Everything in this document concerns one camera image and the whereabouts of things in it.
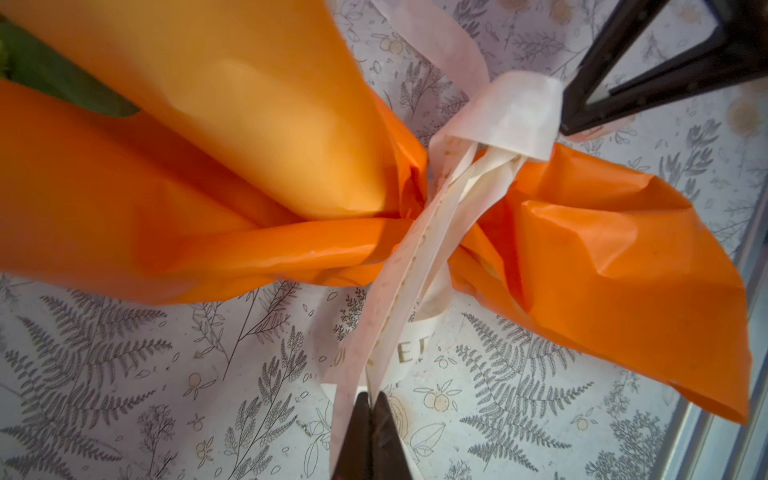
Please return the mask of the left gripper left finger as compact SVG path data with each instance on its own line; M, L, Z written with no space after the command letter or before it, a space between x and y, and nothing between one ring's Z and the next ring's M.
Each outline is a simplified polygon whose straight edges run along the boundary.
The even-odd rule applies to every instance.
M357 396L332 480L373 478L372 420L369 394L362 392Z

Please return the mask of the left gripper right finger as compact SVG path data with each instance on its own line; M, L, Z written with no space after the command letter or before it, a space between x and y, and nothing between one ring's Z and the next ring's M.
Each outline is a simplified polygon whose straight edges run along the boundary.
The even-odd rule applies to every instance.
M412 480L387 395L380 392L372 410L372 474L374 480Z

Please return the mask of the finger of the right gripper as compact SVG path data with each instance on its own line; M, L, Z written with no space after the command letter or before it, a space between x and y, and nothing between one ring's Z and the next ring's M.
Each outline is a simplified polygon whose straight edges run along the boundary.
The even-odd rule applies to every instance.
M565 87L561 134L572 136L767 75L767 3L708 1L717 26L705 41L628 82L601 90L603 79L666 5L617 3Z

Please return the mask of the orange wrapping paper sheet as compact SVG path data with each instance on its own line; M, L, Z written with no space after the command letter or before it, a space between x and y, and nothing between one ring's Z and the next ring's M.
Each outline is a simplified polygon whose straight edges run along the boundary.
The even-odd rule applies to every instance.
M277 280L369 286L435 170L321 1L5 1L139 108L1 83L1 267L147 304ZM434 280L552 341L711 399L741 276L660 178L555 141Z

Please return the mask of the white ribbon strip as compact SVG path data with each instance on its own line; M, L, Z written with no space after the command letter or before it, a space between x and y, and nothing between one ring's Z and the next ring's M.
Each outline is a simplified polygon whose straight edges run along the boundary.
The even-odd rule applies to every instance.
M377 9L468 102L431 138L434 195L373 282L358 326L341 343L330 371L336 385L331 475L357 396L367 392L373 410L405 325L450 255L527 161L549 159L566 87L530 71L491 78L477 43L429 1L380 1Z

